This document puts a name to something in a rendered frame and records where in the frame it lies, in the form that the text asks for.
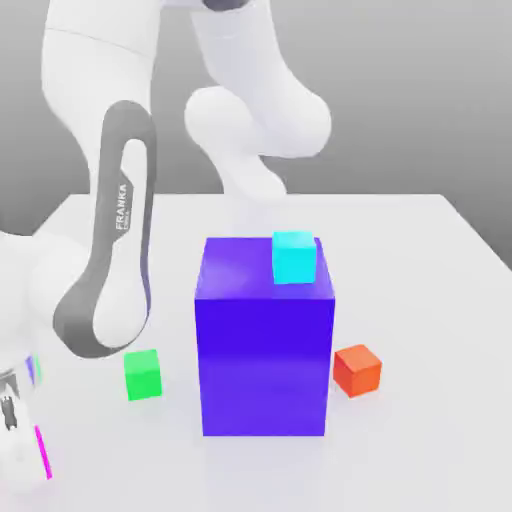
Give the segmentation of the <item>small green cube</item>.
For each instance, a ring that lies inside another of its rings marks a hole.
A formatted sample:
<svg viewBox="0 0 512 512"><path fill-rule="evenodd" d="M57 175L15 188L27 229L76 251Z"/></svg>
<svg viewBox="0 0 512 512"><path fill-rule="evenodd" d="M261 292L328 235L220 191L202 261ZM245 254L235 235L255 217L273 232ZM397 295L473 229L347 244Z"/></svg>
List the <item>small green cube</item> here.
<svg viewBox="0 0 512 512"><path fill-rule="evenodd" d="M125 353L124 375L129 401L162 395L160 362L156 349Z"/></svg>

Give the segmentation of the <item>large blue box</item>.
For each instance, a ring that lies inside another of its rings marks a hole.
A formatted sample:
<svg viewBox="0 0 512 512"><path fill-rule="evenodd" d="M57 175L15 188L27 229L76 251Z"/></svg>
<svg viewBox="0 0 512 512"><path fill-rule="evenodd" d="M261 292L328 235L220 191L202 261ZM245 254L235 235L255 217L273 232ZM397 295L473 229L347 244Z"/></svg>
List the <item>large blue box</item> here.
<svg viewBox="0 0 512 512"><path fill-rule="evenodd" d="M206 436L325 432L335 294L324 252L312 284L273 281L268 238L207 238L194 297Z"/></svg>

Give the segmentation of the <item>small cyan cube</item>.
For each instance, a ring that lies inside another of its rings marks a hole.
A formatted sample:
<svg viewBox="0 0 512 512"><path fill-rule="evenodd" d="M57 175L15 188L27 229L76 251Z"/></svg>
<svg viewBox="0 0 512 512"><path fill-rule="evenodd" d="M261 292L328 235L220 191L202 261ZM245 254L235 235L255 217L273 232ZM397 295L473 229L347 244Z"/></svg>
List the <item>small cyan cube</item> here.
<svg viewBox="0 0 512 512"><path fill-rule="evenodd" d="M272 235L274 283L311 284L315 281L317 246L312 232L277 231Z"/></svg>

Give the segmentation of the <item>small orange cube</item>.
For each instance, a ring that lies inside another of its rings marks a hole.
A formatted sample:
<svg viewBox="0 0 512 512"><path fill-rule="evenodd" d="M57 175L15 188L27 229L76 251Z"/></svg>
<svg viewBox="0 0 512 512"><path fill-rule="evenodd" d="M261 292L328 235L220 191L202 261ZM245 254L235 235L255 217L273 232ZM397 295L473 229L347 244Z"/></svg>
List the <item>small orange cube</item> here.
<svg viewBox="0 0 512 512"><path fill-rule="evenodd" d="M333 379L349 398L377 390L381 371L382 361L363 344L334 354Z"/></svg>

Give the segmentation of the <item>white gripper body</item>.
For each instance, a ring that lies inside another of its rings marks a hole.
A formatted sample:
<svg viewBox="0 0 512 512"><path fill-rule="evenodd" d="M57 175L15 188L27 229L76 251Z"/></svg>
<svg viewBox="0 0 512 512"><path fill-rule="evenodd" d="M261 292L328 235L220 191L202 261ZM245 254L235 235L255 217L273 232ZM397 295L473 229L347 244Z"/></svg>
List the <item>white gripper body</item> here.
<svg viewBox="0 0 512 512"><path fill-rule="evenodd" d="M0 484L11 494L28 495L47 480L33 425L0 430Z"/></svg>

